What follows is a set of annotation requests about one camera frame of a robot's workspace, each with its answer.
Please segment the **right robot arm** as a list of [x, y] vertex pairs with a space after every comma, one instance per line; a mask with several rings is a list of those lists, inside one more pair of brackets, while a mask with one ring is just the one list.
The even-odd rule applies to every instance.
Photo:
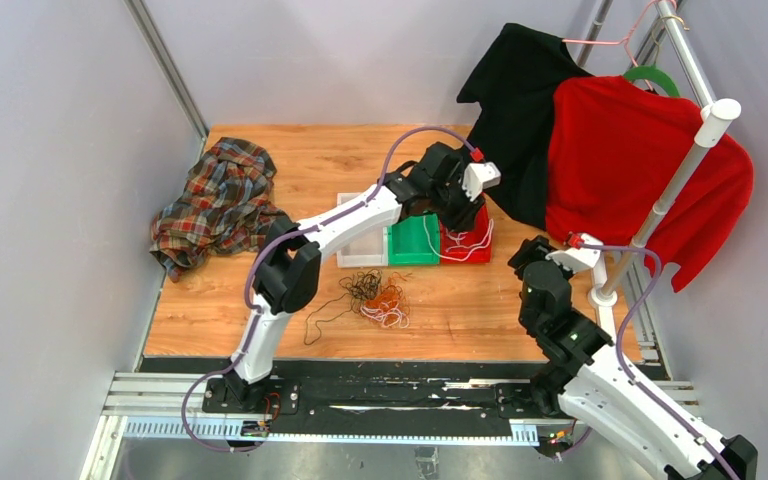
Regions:
[[758, 451], [689, 413], [622, 351], [615, 294], [604, 295], [607, 246], [588, 234], [566, 249], [537, 236], [508, 264], [522, 282], [520, 325], [548, 363], [531, 380], [542, 415], [567, 415], [623, 450], [654, 479], [753, 479]]

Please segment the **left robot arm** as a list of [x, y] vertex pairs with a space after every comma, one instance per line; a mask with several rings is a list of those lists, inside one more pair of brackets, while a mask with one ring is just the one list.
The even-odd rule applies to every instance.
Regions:
[[487, 164], [469, 143], [454, 149], [437, 142], [344, 204], [298, 222], [278, 218], [245, 283], [244, 334], [219, 373], [231, 404], [243, 413], [264, 405], [277, 347], [292, 316], [316, 296], [325, 260], [366, 234], [428, 213], [442, 216], [451, 230], [472, 229], [484, 189], [499, 180], [496, 169], [480, 179], [476, 170]]

